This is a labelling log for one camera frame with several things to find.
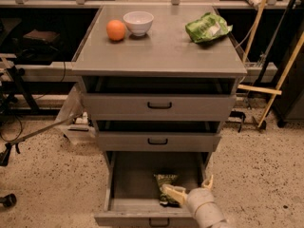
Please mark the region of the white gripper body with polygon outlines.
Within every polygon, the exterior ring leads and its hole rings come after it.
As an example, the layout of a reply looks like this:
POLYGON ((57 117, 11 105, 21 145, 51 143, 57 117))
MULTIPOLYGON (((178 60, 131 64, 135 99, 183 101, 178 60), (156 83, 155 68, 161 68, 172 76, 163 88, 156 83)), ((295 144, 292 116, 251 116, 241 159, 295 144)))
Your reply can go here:
POLYGON ((211 215, 216 211, 215 198, 206 188, 193 189, 187 196, 186 206, 192 215, 211 215))

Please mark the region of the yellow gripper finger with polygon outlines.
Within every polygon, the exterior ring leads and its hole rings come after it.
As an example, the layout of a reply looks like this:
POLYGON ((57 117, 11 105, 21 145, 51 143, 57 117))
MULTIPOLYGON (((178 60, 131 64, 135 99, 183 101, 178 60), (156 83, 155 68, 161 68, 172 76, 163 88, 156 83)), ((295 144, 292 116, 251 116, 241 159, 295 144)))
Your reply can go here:
POLYGON ((178 204, 184 205, 186 203, 187 194, 184 187, 173 186, 171 184, 164 184, 162 186, 162 191, 165 195, 169 196, 178 204))
POLYGON ((211 175, 209 178, 207 178, 206 180, 203 181, 203 183, 201 184, 201 187, 211 190, 213 187, 213 182, 214 182, 214 176, 211 175))

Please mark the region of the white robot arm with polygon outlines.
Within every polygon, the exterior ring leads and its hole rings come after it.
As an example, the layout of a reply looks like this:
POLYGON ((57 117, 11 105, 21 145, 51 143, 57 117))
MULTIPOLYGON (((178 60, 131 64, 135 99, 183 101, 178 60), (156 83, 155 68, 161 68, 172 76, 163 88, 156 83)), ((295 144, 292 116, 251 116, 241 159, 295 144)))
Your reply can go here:
POLYGON ((215 203, 211 192, 213 180, 213 177, 204 180, 200 188, 189 193, 183 187, 171 184, 164 184, 162 191, 179 204, 185 205, 199 228, 234 228, 215 203))

